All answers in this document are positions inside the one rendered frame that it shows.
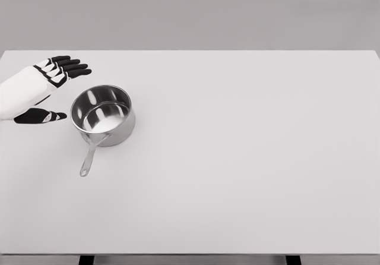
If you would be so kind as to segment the steel saucepan with long handle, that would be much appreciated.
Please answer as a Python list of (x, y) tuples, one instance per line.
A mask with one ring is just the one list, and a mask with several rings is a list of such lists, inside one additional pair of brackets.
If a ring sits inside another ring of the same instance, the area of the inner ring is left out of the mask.
[(136, 124), (129, 94), (113, 85), (98, 85), (83, 91), (74, 100), (70, 116), (74, 127), (88, 143), (81, 177), (89, 174), (97, 148), (123, 143)]

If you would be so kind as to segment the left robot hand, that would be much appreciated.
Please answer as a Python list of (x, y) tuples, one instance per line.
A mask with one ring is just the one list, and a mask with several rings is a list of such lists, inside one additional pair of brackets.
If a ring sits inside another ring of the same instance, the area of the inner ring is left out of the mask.
[(69, 55), (54, 56), (27, 66), (0, 83), (0, 121), (45, 124), (67, 118), (37, 106), (67, 82), (91, 74), (87, 64)]

